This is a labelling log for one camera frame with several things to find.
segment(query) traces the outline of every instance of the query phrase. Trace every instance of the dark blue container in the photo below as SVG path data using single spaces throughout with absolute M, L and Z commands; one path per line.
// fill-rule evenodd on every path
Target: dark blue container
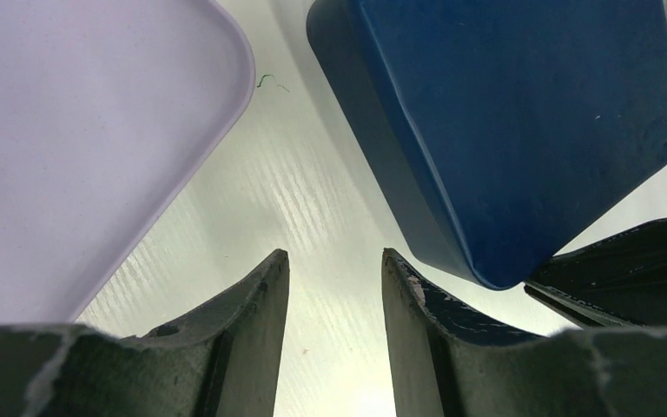
M 307 31 L 413 254 L 485 287 L 667 164 L 660 0 L 318 0 Z

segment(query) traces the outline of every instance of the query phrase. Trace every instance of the table surface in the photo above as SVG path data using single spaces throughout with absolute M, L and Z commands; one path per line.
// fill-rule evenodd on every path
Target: table surface
M 415 261 L 305 31 L 313 0 L 219 0 L 264 83 L 239 122 L 78 321 L 125 336 L 186 313 L 273 249 L 290 255 L 275 416 L 393 416 L 382 249 L 518 328 L 570 327 L 523 293 L 492 292 Z M 566 249 L 667 216 L 667 167 Z

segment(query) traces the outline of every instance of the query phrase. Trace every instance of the purple tray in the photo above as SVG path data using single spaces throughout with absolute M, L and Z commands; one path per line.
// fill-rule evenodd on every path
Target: purple tray
M 74 320 L 253 87 L 213 1 L 0 2 L 0 322 Z

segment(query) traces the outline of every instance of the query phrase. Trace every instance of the wood grain pattern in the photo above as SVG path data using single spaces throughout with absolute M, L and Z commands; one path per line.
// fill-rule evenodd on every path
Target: wood grain pattern
M 284 248 L 290 298 L 275 415 L 392 416 L 380 259 L 385 247 L 413 257 L 307 43 L 311 2 L 220 0 L 252 44 L 257 79 L 274 80 L 255 90 L 246 113 L 79 321 L 143 334 Z M 569 248 L 662 216 L 667 168 Z M 570 326 L 522 288 L 491 292 L 414 266 L 497 320 L 539 334 Z

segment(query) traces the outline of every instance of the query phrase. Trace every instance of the black object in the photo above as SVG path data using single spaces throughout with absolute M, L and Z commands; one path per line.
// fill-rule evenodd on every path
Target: black object
M 485 287 L 667 163 L 661 0 L 316 0 L 307 36 L 413 254 Z
M 141 338 L 0 327 L 0 416 L 272 416 L 287 254 Z
M 474 310 L 392 249 L 382 295 L 400 417 L 667 416 L 667 328 L 542 338 Z
M 667 218 L 555 256 L 525 292 L 582 327 L 667 326 Z

